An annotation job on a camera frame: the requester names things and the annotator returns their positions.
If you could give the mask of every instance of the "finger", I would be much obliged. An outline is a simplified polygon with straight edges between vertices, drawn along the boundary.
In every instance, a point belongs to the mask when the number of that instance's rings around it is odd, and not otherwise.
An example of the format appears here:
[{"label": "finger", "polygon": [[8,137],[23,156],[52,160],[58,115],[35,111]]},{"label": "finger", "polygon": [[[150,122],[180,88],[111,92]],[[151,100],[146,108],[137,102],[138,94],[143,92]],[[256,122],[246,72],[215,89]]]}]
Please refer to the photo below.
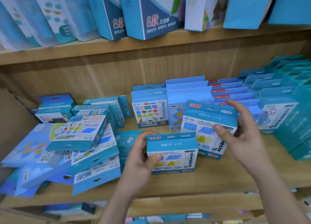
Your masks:
[{"label": "finger", "polygon": [[229,146],[233,144],[237,138],[235,138],[227,129],[223,128],[219,124],[214,125],[214,130],[217,135],[223,139]]},{"label": "finger", "polygon": [[240,117],[243,121],[244,128],[249,130],[258,130],[258,127],[254,121],[254,118],[248,108],[244,107],[243,104],[239,103],[235,100],[226,100],[226,103],[232,107],[234,107],[239,113],[241,113]]},{"label": "finger", "polygon": [[160,162],[161,158],[162,154],[160,153],[155,153],[154,155],[150,156],[145,162],[146,168],[151,172],[155,165]]},{"label": "finger", "polygon": [[135,140],[135,143],[133,145],[132,149],[140,149],[143,150],[146,147],[146,136],[151,136],[151,135],[158,135],[159,133],[157,132],[143,132],[139,134]]}]

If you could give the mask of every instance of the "hand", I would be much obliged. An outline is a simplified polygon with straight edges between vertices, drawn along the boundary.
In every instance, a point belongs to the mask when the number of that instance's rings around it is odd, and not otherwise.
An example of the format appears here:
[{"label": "hand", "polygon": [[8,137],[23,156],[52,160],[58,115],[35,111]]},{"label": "hand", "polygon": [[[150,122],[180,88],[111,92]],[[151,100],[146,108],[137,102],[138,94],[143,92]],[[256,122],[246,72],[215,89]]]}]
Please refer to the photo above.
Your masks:
[{"label": "hand", "polygon": [[272,164],[250,111],[235,100],[226,102],[241,114],[238,117],[239,128],[236,133],[239,137],[234,137],[219,124],[214,125],[215,131],[227,143],[235,159],[252,177],[269,170]]},{"label": "hand", "polygon": [[151,171],[162,158],[160,153],[155,153],[149,158],[147,156],[146,136],[157,134],[157,132],[144,132],[138,135],[127,157],[117,188],[129,198],[136,195],[148,183]]}]

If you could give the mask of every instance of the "upper shelf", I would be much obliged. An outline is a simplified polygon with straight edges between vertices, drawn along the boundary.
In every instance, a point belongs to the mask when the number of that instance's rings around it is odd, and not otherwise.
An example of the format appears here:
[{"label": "upper shelf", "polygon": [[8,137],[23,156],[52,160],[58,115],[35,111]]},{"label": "upper shelf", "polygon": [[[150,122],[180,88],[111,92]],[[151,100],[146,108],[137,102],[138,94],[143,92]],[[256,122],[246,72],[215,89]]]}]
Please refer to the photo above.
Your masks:
[{"label": "upper shelf", "polygon": [[[136,119],[127,119],[125,128],[122,130],[138,130]],[[169,133],[169,127],[144,128],[143,131]],[[263,139],[273,164],[289,186],[311,186],[311,161],[295,161],[273,136],[263,136]],[[117,181],[105,183],[74,196],[72,196],[72,186],[51,183],[32,199],[6,196],[0,203],[0,208],[107,200],[113,194]],[[199,155],[194,172],[152,175],[148,185],[138,194],[138,198],[200,195],[256,189],[253,179],[235,160],[230,149],[227,149],[220,160]]]},{"label": "upper shelf", "polygon": [[4,51],[0,52],[0,65],[59,59],[93,54],[112,53],[127,50],[145,49],[152,47],[180,45],[203,41],[232,39],[265,34],[284,33],[289,31],[309,30],[311,26],[288,26],[288,25],[267,25],[263,24],[258,30],[224,29],[219,24],[203,32],[185,31],[179,29],[150,40],[137,40],[126,37],[118,41],[109,41],[104,38],[82,42],[57,45],[50,48],[38,47],[25,51]]}]

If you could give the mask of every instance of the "person's left hand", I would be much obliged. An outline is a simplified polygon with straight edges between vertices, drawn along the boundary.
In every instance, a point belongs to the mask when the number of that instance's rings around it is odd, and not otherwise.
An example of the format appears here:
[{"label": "person's left hand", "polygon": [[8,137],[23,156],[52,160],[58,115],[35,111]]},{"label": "person's left hand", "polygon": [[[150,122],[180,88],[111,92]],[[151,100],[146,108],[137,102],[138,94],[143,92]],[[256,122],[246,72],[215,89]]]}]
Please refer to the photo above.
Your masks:
[{"label": "person's left hand", "polygon": [[157,134],[157,132],[144,132],[136,138],[118,184],[124,195],[131,198],[136,195],[148,183],[151,171],[161,160],[160,153],[155,153],[149,158],[147,156],[146,136]]}]

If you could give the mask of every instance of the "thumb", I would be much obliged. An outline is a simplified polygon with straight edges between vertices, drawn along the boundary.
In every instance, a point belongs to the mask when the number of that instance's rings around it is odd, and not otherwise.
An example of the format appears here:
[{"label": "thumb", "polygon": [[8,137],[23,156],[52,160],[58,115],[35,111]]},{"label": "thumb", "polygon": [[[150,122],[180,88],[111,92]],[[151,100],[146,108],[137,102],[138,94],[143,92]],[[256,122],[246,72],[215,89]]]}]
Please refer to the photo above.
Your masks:
[{"label": "thumb", "polygon": [[150,156],[145,162],[146,168],[152,171],[155,165],[161,160],[161,158],[162,154],[160,153],[155,153],[154,155]]},{"label": "thumb", "polygon": [[216,131],[217,135],[219,135],[219,137],[227,143],[227,145],[230,146],[233,142],[235,142],[236,138],[221,125],[215,124],[214,130]]}]

